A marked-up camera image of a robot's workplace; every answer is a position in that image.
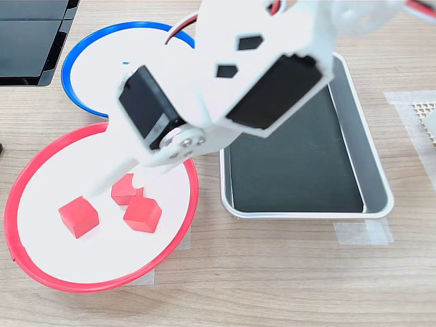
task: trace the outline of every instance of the hexagonal hole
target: hexagonal hole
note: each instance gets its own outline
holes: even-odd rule
[[[238,68],[235,65],[218,65],[217,77],[220,78],[233,78],[238,72]]]
[[[240,37],[238,43],[238,50],[254,50],[259,48],[259,45],[264,41],[261,35],[250,37]]]

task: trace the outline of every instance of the metal tray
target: metal tray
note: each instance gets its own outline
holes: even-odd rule
[[[242,219],[379,219],[394,207],[346,63],[267,139],[220,152],[221,201]]]

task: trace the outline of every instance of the wooden table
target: wooden table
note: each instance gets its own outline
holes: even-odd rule
[[[82,1],[49,87],[0,88],[0,212],[43,147],[101,119],[60,83],[74,44],[128,20],[175,23],[199,1]],[[188,29],[193,35],[193,28]],[[370,36],[340,40],[394,194],[395,242],[340,245],[333,224],[238,221],[219,200],[218,156],[196,158],[200,203],[191,249],[174,252],[155,285],[67,294],[28,277],[0,232],[0,326],[435,326],[436,196],[384,91],[436,89],[436,26],[401,14]]]

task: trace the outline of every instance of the metal screw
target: metal screw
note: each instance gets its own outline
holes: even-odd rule
[[[200,136],[197,141],[197,145],[203,145],[206,142],[206,139]]]
[[[187,139],[182,141],[182,146],[184,148],[187,148],[188,146],[191,146],[191,144],[192,144],[192,140],[190,138],[187,138]]]

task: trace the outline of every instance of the red cube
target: red cube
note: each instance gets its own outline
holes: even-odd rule
[[[97,211],[82,196],[60,208],[59,213],[65,226],[76,238],[99,224]]]
[[[136,195],[141,195],[144,193],[144,188],[135,189],[132,184],[133,174],[126,174],[122,179],[112,186],[112,199],[119,206],[127,206],[130,202],[130,199]]]
[[[133,230],[154,233],[161,215],[162,209],[156,200],[134,197],[125,211],[124,221]]]

